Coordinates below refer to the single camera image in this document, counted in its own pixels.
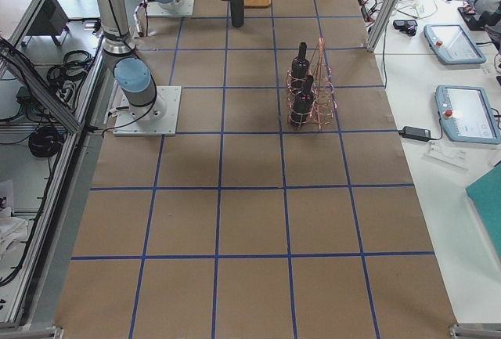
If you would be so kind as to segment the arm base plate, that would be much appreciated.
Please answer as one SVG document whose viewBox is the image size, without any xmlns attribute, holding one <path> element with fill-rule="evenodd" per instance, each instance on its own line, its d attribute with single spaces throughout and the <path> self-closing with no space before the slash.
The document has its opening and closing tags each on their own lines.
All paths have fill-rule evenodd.
<svg viewBox="0 0 501 339">
<path fill-rule="evenodd" d="M 142 108 L 130 106 L 122 94 L 113 134 L 116 136 L 169 135 L 176 133 L 182 96 L 181 86 L 158 86 L 156 102 Z"/>
<path fill-rule="evenodd" d="M 195 0 L 148 0 L 150 17 L 191 17 Z"/>
</svg>

